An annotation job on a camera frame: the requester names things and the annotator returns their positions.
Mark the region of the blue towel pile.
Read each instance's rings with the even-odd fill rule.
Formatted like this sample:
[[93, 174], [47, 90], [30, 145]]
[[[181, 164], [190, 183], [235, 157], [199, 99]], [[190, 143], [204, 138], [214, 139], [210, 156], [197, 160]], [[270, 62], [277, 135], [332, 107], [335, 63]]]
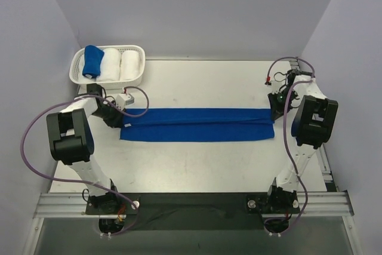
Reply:
[[275, 136], [270, 109], [151, 108], [124, 117], [120, 139], [133, 142], [253, 142]]

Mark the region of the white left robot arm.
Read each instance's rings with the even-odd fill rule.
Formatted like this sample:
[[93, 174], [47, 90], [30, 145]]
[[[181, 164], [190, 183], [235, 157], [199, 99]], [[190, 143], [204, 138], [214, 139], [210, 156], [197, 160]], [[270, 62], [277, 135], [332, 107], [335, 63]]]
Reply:
[[104, 88], [88, 84], [87, 93], [67, 108], [47, 115], [50, 152], [54, 160], [70, 167], [88, 189], [87, 202], [107, 214], [116, 213], [122, 200], [117, 188], [101, 170], [95, 157], [95, 144], [88, 118], [101, 118], [111, 128], [122, 127], [122, 114], [103, 100]]

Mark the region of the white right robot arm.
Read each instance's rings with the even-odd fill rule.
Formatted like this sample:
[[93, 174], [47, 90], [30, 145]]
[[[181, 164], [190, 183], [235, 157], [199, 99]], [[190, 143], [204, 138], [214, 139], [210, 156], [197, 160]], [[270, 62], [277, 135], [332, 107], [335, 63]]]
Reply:
[[272, 213], [296, 210], [297, 189], [311, 157], [331, 137], [338, 102], [325, 96], [311, 73], [291, 69], [285, 80], [268, 76], [271, 120], [282, 119], [289, 162], [275, 177], [265, 206]]

